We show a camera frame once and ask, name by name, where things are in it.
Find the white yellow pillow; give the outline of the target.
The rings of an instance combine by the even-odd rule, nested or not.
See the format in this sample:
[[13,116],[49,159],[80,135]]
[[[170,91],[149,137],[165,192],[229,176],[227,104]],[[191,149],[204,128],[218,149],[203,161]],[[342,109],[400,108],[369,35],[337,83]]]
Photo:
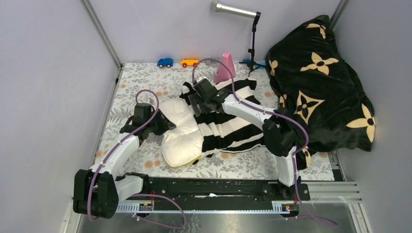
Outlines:
[[204,138],[186,101],[165,101],[160,104],[160,110],[175,125],[163,134],[161,150],[166,163],[171,167],[180,167],[202,158]]

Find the pink metronome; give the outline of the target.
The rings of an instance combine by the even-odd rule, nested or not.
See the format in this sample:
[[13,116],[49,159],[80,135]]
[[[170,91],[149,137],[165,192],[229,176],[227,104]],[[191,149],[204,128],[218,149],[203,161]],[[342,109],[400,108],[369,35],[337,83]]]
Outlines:
[[213,78],[213,82],[215,84],[218,84],[221,82],[228,81],[231,78],[235,78],[235,76],[236,76],[236,71],[235,71],[232,55],[229,52],[225,52],[220,60],[218,69]]

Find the black white striped pillow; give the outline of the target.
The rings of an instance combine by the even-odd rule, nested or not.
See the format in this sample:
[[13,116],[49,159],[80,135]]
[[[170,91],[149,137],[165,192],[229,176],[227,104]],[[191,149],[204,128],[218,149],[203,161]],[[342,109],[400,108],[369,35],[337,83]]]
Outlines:
[[[261,105],[253,93],[257,87],[256,80],[235,78],[234,86],[238,97]],[[218,90],[231,90],[231,81],[220,82],[216,84],[216,88]],[[191,113],[194,112],[189,96],[195,93],[193,86],[189,82],[183,83],[182,94],[179,98],[186,101]],[[262,130],[240,117],[220,112],[210,112],[200,116],[193,115],[193,119],[197,124],[197,131],[202,135],[200,140],[202,157],[218,152],[246,152],[255,147],[265,145]]]

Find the silver flashlight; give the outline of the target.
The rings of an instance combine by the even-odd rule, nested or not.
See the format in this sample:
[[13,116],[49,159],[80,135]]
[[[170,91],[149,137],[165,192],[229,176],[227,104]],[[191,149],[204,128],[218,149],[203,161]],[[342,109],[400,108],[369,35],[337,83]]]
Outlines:
[[255,37],[256,37],[256,31],[257,31],[257,24],[260,20],[261,12],[259,11],[250,11],[246,9],[242,9],[239,7],[231,6],[224,4],[218,0],[214,0],[211,3],[211,10],[213,12],[221,12],[221,13],[228,13],[228,14],[233,14],[233,15],[238,15],[242,17],[248,17],[253,19],[253,24],[252,24],[252,47],[248,49],[248,53],[251,55],[251,60],[249,62],[241,62],[241,64],[246,64],[246,66],[249,68],[249,75],[257,70],[258,68],[265,68],[265,65],[258,64],[255,61]]

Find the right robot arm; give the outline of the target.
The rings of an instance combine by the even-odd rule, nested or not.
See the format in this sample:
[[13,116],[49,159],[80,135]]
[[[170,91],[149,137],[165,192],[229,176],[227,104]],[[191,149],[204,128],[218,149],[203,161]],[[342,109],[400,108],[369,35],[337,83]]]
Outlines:
[[296,121],[280,109],[260,106],[237,96],[235,90],[218,90],[208,79],[194,81],[195,93],[189,96],[194,114],[198,117],[210,112],[221,112],[239,117],[255,125],[263,133],[266,149],[276,156],[279,195],[291,200],[298,193],[298,176],[294,153],[297,152]]

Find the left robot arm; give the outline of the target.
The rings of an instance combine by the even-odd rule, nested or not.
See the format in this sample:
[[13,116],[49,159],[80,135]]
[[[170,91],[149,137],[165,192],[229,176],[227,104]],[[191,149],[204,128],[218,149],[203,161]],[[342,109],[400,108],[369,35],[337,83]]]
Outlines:
[[176,125],[159,108],[148,103],[135,105],[134,113],[120,129],[118,142],[89,169],[80,169],[74,177],[73,210],[96,218],[111,218],[120,202],[135,195],[149,197],[149,176],[140,173],[120,174],[128,158],[137,151],[149,134],[162,135]]

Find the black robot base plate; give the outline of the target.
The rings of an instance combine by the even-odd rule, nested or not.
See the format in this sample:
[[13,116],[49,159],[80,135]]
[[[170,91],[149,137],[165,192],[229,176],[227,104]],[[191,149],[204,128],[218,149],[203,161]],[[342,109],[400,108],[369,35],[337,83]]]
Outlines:
[[277,181],[225,180],[152,177],[145,181],[143,194],[119,203],[120,210],[139,213],[188,214],[283,214],[298,209],[296,195],[309,201],[307,184],[282,188]]

